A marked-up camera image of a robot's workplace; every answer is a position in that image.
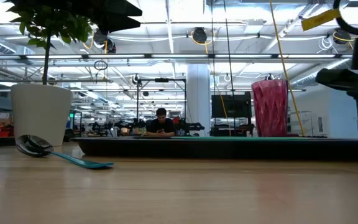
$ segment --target black tray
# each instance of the black tray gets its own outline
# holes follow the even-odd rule
[[[313,138],[74,138],[91,156],[358,160],[358,140]]]

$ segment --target metal spoon head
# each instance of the metal spoon head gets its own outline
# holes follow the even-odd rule
[[[31,157],[44,157],[53,151],[53,147],[37,136],[21,136],[16,139],[16,148],[19,152]]]

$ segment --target teal spoon handle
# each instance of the teal spoon handle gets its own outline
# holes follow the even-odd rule
[[[108,166],[112,166],[114,164],[113,162],[100,163],[100,162],[84,161],[82,159],[74,158],[74,157],[64,155],[64,154],[61,154],[58,152],[51,152],[51,153],[55,156],[66,159],[66,160],[70,161],[71,163],[74,163],[77,166],[88,168],[88,169],[97,169],[97,168],[102,168],[102,167],[108,167]]]

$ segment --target yellow tag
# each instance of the yellow tag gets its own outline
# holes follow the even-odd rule
[[[331,9],[321,13],[318,16],[313,16],[309,19],[305,19],[302,21],[303,31],[310,30],[312,28],[318,27],[321,24],[329,22],[335,18],[340,17],[339,9]]]

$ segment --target man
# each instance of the man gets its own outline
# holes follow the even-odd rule
[[[175,126],[171,119],[167,118],[167,111],[164,108],[159,108],[156,112],[157,119],[154,119],[147,126],[148,136],[174,136]]]

